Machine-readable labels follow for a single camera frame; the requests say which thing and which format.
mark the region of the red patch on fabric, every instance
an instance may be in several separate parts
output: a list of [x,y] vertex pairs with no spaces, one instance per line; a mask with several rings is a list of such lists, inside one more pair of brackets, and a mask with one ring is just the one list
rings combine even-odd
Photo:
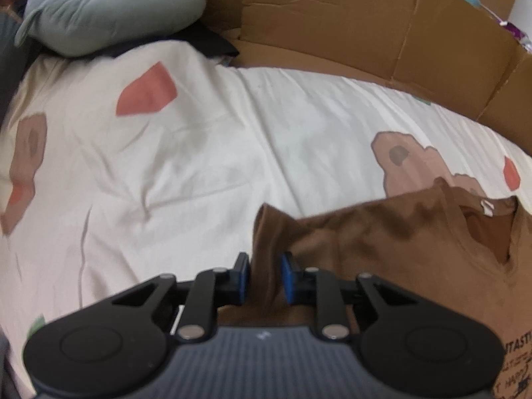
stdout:
[[521,176],[515,167],[515,163],[509,157],[504,156],[504,179],[510,190],[517,190],[521,186]]
[[176,97],[177,88],[172,77],[163,63],[158,62],[123,89],[116,104],[116,115],[153,114]]
[[11,190],[11,196],[9,197],[9,201],[7,202],[7,205],[14,205],[17,202],[19,202],[22,199],[23,194],[24,194],[24,186],[13,184],[13,189]]

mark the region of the bed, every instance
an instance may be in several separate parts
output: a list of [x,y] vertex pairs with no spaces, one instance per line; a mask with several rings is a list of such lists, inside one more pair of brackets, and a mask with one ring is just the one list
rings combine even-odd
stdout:
[[518,195],[532,158],[408,93],[216,65],[183,42],[31,66],[0,133],[0,325],[31,394],[28,334],[161,272],[250,251],[267,202],[294,217],[430,187]]

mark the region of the silver screw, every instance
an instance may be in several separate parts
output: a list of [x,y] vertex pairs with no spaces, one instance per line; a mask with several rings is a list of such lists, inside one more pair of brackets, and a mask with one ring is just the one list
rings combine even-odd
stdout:
[[321,330],[321,334],[332,340],[343,339],[349,335],[349,329],[340,324],[329,324]]
[[177,330],[177,334],[179,334],[185,340],[193,340],[202,337],[205,334],[205,330],[202,326],[192,324],[181,327],[179,330]]

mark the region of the brown shirt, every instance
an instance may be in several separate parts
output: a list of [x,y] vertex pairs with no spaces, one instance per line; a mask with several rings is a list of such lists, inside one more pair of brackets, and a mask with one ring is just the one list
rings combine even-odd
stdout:
[[[354,280],[377,274],[491,327],[506,357],[497,398],[532,399],[532,216],[517,198],[477,197],[443,179],[427,190],[293,219],[264,205],[255,221],[251,286],[231,325],[311,324],[286,304],[280,254]],[[349,314],[355,329],[354,318]]]

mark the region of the v-neck collar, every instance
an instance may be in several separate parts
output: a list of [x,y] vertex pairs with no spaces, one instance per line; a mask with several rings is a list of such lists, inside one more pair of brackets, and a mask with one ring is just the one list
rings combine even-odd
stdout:
[[[519,239],[524,223],[523,215],[526,214],[518,198],[512,196],[504,199],[490,199],[476,196],[461,187],[450,187],[443,179],[436,179],[435,185],[439,187],[445,199],[444,205],[449,228],[470,261],[477,268],[497,279],[509,280],[519,267]],[[490,208],[493,216],[514,215],[508,248],[509,260],[504,264],[497,261],[494,253],[487,246],[473,238],[461,209],[461,207],[469,207],[480,214],[485,214],[486,205]]]

